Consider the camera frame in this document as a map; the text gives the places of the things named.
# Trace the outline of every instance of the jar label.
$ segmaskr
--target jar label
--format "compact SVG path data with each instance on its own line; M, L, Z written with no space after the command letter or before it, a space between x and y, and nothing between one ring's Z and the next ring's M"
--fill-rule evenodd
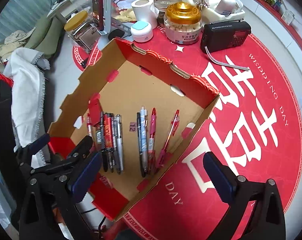
M201 32L201 29L197 31L193 31L190 33L187 32L178 32L175 30L171 30L167 26L165 26L165 34L168 37L169 40L177 43L177 44L192 44L195 43L198 40L199 33Z

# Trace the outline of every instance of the gold lid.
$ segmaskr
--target gold lid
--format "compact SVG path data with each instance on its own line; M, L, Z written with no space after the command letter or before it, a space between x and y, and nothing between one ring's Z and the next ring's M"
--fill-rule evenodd
M75 16L73 16L67 23L64 25L64 30L66 32L73 31L78 28L88 17L87 11L78 12Z
M201 12L195 6L187 2L171 4L165 11L166 17L177 24L194 24L201 20Z

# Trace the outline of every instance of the radio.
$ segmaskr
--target radio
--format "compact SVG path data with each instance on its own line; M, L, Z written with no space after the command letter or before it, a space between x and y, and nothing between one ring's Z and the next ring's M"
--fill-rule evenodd
M240 46L251 34L251 27L247 22L222 21L204 25L201 39L201 50L206 53Z

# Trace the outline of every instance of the cardboard box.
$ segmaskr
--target cardboard box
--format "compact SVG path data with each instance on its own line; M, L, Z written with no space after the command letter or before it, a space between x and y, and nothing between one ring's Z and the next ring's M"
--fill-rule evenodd
M88 101L94 93L99 93L103 111L122 115L124 173L105 173L101 169L100 174L108 178L114 187L107 187L98 179L99 175L89 190L94 195L93 203L97 208L109 219L118 220L157 184L183 154L209 117L218 99L218 91L156 52L144 51L121 39L112 40L102 50L97 63L85 69L79 81L75 91L64 99L59 119L49 128L49 145L53 152L66 156L87 135L85 122L79 129L74 127L74 123L88 111ZM176 110L180 110L180 125L168 148L172 156L157 174L147 177L147 182L140 173L137 133L129 131L130 122L136 122L142 105L148 110L149 120L152 108L156 108L156 156L167 139ZM195 123L195 127L185 132L190 122ZM137 187L142 182L145 187L139 191Z

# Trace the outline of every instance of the white chinese character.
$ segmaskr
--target white chinese character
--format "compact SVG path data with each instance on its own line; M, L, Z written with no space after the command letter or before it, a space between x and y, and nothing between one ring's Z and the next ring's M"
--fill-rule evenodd
M255 114L252 111L252 119L253 119L253 122L255 123L256 128L257 128L257 130L258 130L258 132L259 132L259 134L262 138L262 141L263 141L264 145L267 146L267 138L266 138L266 135L265 135L264 131L269 129L270 133L271 133L271 136L273 138L274 144L277 147L278 146L278 140L277 140L277 136L274 132L274 129L272 127L272 124L277 122L275 110L273 108L271 116L267 117L264 109L262 108L262 106L261 106L261 104L260 104L260 102L257 98L256 98L256 105L257 105L257 108L259 109L259 111L261 112L261 114L262 114L262 116L265 120L265 122L263 122L262 124L259 124Z
M240 164L241 166L246 166L246 155L242 155L239 157L231 157L227 151L227 147L229 147L232 143L233 135L232 131L229 131L224 142L220 139L219 135L217 134L215 128L213 127L213 124L210 123L209 125L209 132L211 137L213 138L214 142L220 149L227 165L230 167L230 169L233 171L233 173L238 176L238 170L236 169L234 162Z
M211 74L211 73L214 73L219 78L219 80L222 82L222 84L226 87L226 89L230 93L227 96L224 96L224 95L222 95L222 93L220 93L220 99L222 100L222 102L224 104L226 104L227 102L229 102L229 103L235 105L236 107L239 107L238 96L230 88L230 86L225 82L225 80L219 75L219 73L214 69L213 65L209 62L207 64L206 69L203 71L201 77L204 77L214 88L217 89L216 85L209 78L209 74ZM218 100L218 102L216 103L216 108L218 108L219 110L222 110L223 106L222 106L221 102L219 103L219 101L220 100Z
M247 132L249 133L249 135L250 135L250 137L251 137L251 139L254 143L255 149L252 150L252 151L249 151L249 149L248 149L248 147L247 147L247 145L246 145L246 143L243 139L243 136L241 135L240 129L243 126L246 128ZM238 122L236 123L236 125L233 129L233 133L236 133L236 135L238 136L238 139L240 140L240 143L242 144L242 147L244 149L244 152L245 152L249 162L252 160L252 158L255 158L255 159L260 161L261 160L261 147L257 143L255 137L253 136L253 133L252 133L251 129L249 128L249 125L247 124L247 122L245 120L243 112L240 113L240 118L238 119Z
M187 157L182 160L182 163L186 163L188 168L190 169L193 177L195 178L196 183L198 184L202 193L206 192L208 188L214 188L213 183L211 181L204 182L201 178L200 174L192 164L192 160L199 157L201 154L209 152L210 148L207 144L207 140L204 137L198 147L196 147Z
M225 59L226 61L230 64L230 65L235 65L230 58L225 55ZM233 76L226 67L222 66L222 69L224 71L224 73L230 78L230 80L233 82L233 84L236 86L236 88L238 89L238 91L241 93L242 96L244 96L244 90L241 87L241 85L239 84L240 81L243 81L244 84L248 87L248 89L251 91L251 93L253 94L253 96L256 96L256 92L254 87L250 84L250 82L248 81L248 79L253 78L253 73L251 70L249 71L243 71L241 72L239 69L234 69L235 72L237 73L237 75Z

